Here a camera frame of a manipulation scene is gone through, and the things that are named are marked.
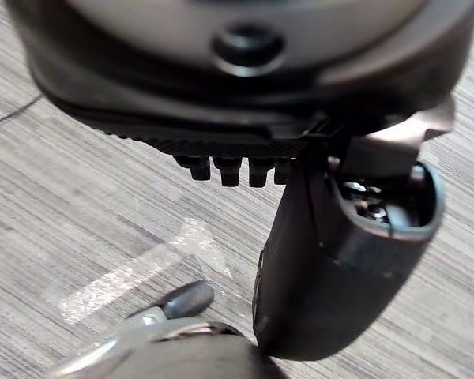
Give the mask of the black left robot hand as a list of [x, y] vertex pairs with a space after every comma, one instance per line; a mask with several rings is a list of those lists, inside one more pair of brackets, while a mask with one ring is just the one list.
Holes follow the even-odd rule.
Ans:
[[93, 129], [193, 179], [284, 186], [259, 258], [267, 355], [345, 349], [406, 283], [444, 193], [419, 160], [449, 133], [474, 1], [8, 1], [32, 79]]

